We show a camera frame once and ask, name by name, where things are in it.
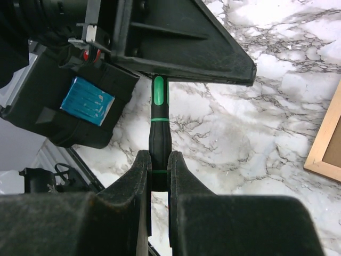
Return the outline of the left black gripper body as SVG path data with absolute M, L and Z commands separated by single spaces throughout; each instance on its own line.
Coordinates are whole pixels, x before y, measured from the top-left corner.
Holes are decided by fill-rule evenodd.
M 29 64 L 29 40 L 60 49 L 70 40 L 88 45 L 88 26 L 99 35 L 91 43 L 104 52 L 112 46 L 118 1 L 1 1 L 1 71 Z

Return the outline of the green black screwdriver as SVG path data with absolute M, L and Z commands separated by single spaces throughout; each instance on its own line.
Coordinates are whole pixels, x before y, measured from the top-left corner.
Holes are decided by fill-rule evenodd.
M 149 153 L 152 161 L 152 190 L 167 191 L 167 165 L 172 151 L 169 123 L 169 82 L 162 75 L 155 75 L 151 85 L 151 126 Z

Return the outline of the wooden picture frame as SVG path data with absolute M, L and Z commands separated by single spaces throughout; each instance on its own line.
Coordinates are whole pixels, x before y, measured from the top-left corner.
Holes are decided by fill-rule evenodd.
M 315 137 L 304 170 L 340 182 L 340 85 Z

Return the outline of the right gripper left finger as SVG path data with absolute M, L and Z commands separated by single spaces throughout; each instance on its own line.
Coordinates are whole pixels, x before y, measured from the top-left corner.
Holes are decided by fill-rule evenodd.
M 1 255 L 147 255 L 151 157 L 98 194 L 1 197 Z

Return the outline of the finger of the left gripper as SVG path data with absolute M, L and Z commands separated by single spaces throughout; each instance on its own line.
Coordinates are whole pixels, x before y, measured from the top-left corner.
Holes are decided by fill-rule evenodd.
M 118 1 L 111 58 L 145 75 L 252 86 L 256 65 L 202 1 Z

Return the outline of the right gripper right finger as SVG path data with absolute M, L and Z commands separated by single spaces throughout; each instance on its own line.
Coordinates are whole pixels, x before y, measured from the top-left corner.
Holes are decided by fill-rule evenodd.
M 181 152 L 168 160 L 169 242 L 174 255 L 323 255 L 310 214 L 296 198 L 217 195 Z

